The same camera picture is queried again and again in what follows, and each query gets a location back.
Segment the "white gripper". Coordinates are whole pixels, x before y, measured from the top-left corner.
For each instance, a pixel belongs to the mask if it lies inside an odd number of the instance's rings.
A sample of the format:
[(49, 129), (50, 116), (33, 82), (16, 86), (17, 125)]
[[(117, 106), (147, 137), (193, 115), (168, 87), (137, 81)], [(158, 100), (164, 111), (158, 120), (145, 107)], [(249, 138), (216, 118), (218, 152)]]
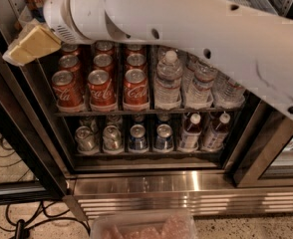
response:
[(45, 0), (44, 24), (25, 26), (2, 58), (14, 66), (24, 66), (61, 49), (61, 41), (85, 44), (87, 39), (76, 27), (71, 14), (70, 0)]

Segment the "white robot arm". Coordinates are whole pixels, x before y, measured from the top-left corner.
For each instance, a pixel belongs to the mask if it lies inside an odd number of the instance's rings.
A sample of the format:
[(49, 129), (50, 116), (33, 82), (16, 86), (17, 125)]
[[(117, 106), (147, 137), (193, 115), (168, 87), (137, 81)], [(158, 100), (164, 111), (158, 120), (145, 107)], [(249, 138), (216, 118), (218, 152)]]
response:
[(23, 66), (61, 43), (110, 40), (186, 51), (293, 120), (293, 20), (228, 0), (46, 0), (39, 38), (14, 41)]

